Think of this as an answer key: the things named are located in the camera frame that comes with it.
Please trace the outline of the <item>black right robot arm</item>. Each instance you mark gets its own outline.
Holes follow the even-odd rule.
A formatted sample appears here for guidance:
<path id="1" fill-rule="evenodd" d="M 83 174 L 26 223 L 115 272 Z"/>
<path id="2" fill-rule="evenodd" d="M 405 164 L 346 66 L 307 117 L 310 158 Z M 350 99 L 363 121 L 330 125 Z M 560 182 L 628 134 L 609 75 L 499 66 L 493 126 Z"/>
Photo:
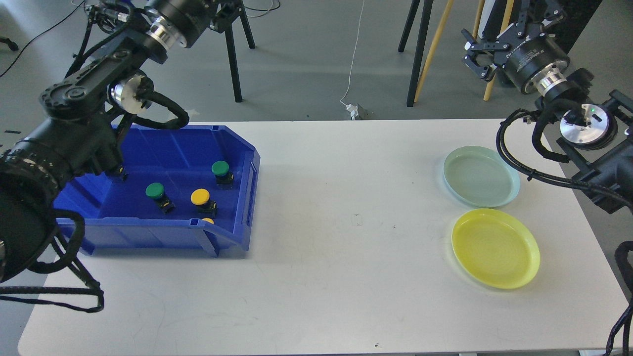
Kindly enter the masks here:
<path id="1" fill-rule="evenodd" d="M 492 23 L 497 32 L 503 20 L 505 0 L 502 0 L 503 8 L 494 9 L 496 0 L 460 0 L 460 6 L 474 6 L 475 15 L 466 17 L 466 25 L 473 25 L 477 30 L 477 36 L 482 36 L 484 27 L 493 17 Z M 606 99 L 607 92 L 618 89 L 632 98 L 632 1 L 631 0 L 559 0 L 561 6 L 568 14 L 567 20 L 553 30 L 556 38 L 574 44 L 560 45 L 561 48 L 570 50 L 571 66 L 587 67 L 595 74 L 593 80 L 593 98 Z M 518 107 L 528 108 L 528 99 L 521 96 L 515 89 L 498 89 L 491 103 L 481 104 L 483 107 L 478 118 L 500 117 L 501 114 L 510 114 Z M 604 149 L 588 151 L 585 154 L 590 160 L 598 159 L 600 155 L 613 150 L 624 135 L 624 124 L 619 125 L 619 137 Z M 620 288 L 631 298 L 632 293 L 627 290 L 625 281 L 619 272 L 614 257 L 617 245 L 625 240 L 632 240 L 632 218 L 627 217 L 624 210 L 620 209 L 614 215 L 607 216 L 598 207 L 588 202 L 588 198 L 582 194 L 576 194 L 588 223 L 593 228 L 599 245 L 616 275 Z"/>

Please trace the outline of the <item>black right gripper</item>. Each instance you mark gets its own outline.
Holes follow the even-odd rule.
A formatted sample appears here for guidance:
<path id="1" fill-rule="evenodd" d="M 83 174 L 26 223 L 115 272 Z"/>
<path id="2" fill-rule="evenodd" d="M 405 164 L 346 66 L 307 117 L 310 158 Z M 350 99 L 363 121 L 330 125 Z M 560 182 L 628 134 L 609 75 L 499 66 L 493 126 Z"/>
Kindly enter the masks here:
<path id="1" fill-rule="evenodd" d="M 566 16 L 558 0 L 521 0 L 516 22 L 497 39 L 476 39 L 461 30 L 466 39 L 462 61 L 486 83 L 500 68 L 522 94 L 553 94 L 567 81 L 570 59 L 545 29 Z"/>

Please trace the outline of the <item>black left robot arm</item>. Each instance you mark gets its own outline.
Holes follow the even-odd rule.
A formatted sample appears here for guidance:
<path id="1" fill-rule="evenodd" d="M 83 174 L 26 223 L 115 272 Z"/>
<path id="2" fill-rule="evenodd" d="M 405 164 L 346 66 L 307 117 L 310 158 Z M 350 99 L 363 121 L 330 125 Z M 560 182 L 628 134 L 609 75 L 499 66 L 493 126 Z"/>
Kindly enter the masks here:
<path id="1" fill-rule="evenodd" d="M 86 313 L 104 308 L 101 284 L 77 255 L 85 237 L 81 214 L 54 207 L 74 178 L 86 174 L 124 178 L 121 145 L 132 124 L 178 130 L 190 117 L 154 89 L 141 71 L 145 61 L 167 60 L 176 44 L 194 45 L 206 30 L 226 35 L 235 101 L 241 102 L 239 72 L 231 34 L 240 19 L 255 47 L 241 0 L 100 0 L 89 7 L 81 49 L 60 83 L 46 88 L 39 102 L 47 119 L 1 155 L 1 281 L 19 273 L 55 273 L 65 268 L 84 288 L 2 286 L 1 299 L 51 306 L 38 295 L 88 295 L 91 308 L 56 302 Z"/>

